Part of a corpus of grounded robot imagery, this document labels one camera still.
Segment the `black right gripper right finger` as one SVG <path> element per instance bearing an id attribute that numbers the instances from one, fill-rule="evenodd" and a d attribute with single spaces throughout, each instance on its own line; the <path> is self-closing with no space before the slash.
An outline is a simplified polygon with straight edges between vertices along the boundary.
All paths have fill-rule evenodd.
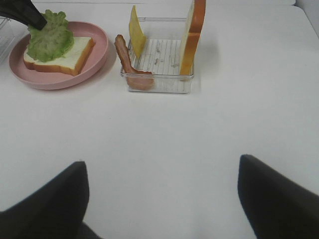
<path id="1" fill-rule="evenodd" d="M 258 158 L 242 155 L 237 190 L 259 239 L 317 239 L 319 197 Z"/>

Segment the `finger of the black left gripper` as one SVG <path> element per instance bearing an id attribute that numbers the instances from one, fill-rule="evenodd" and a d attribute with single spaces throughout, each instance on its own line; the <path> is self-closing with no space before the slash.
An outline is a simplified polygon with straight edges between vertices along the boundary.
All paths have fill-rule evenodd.
<path id="1" fill-rule="evenodd" d="M 42 30 L 47 20 L 30 0 L 0 0 L 0 15 Z"/>

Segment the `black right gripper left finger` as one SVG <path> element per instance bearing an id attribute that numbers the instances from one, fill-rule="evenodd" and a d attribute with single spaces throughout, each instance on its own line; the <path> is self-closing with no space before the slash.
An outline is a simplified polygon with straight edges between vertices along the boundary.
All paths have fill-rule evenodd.
<path id="1" fill-rule="evenodd" d="M 97 239 L 83 222 L 89 202 L 86 164 L 72 163 L 19 203 L 1 212 L 2 239 Z"/>

